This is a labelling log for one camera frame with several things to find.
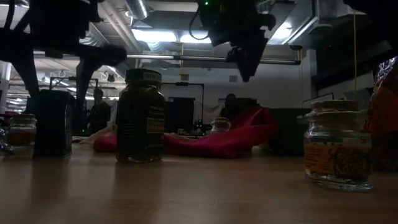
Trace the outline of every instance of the pink cloth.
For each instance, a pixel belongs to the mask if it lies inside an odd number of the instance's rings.
[[[230,131],[207,135],[201,139],[184,141],[165,135],[167,154],[179,156],[217,157],[235,159],[251,153],[253,146],[267,142],[278,124],[269,108],[253,107],[241,113]],[[116,136],[103,136],[94,143],[96,152],[115,152]]]

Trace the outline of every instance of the wooden table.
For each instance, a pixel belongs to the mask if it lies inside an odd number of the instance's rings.
[[[302,158],[132,166],[75,147],[70,159],[0,161],[0,223],[398,223],[398,175],[376,175],[368,194],[303,177]]]

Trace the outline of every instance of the spice jar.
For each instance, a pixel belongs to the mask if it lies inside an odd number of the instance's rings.
[[[10,120],[6,136],[16,156],[32,157],[36,139],[36,122],[33,114],[16,114]]]
[[[322,186],[369,191],[371,137],[361,130],[365,117],[355,101],[319,101],[305,116],[305,173]]]
[[[127,86],[120,92],[116,118],[116,159],[134,163],[159,161],[164,153],[162,75],[138,68],[126,71],[125,81]]]
[[[231,128],[231,123],[228,118],[215,118],[211,122],[211,133],[227,132]]]

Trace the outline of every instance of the wire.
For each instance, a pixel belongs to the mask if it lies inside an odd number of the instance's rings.
[[[356,56],[356,13],[354,11],[354,99],[357,100],[357,82],[356,79],[358,77],[358,59]]]
[[[300,49],[300,61],[303,61],[303,49]],[[304,101],[304,74],[303,74],[303,63],[300,65],[300,77],[301,77],[301,99]]]
[[[15,0],[10,0],[6,23],[4,25],[5,29],[11,28],[11,23],[12,23],[12,18],[14,18],[14,13],[15,13]]]
[[[196,39],[196,40],[204,40],[204,39],[206,39],[206,38],[209,37],[209,34],[208,34],[208,33],[207,33],[206,37],[204,37],[204,38],[197,38],[197,37],[195,37],[195,36],[192,34],[192,24],[193,24],[193,21],[195,21],[195,19],[196,19],[196,17],[197,17],[198,15],[199,15],[199,7],[198,7],[198,10],[195,12],[195,15],[193,15],[193,17],[192,17],[192,19],[191,19],[191,22],[189,23],[188,32],[189,32],[189,35],[191,35],[192,38],[194,38],[194,39]]]

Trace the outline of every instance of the ductwork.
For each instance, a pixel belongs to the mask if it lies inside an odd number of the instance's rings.
[[[149,6],[146,0],[126,0],[126,2],[134,19],[142,20],[148,17]]]
[[[165,53],[164,46],[160,42],[147,43],[147,45],[153,54],[162,55]]]
[[[95,47],[102,47],[103,45],[107,44],[108,41],[105,39],[102,33],[92,23],[90,23],[86,37],[84,39],[80,39],[79,43]]]

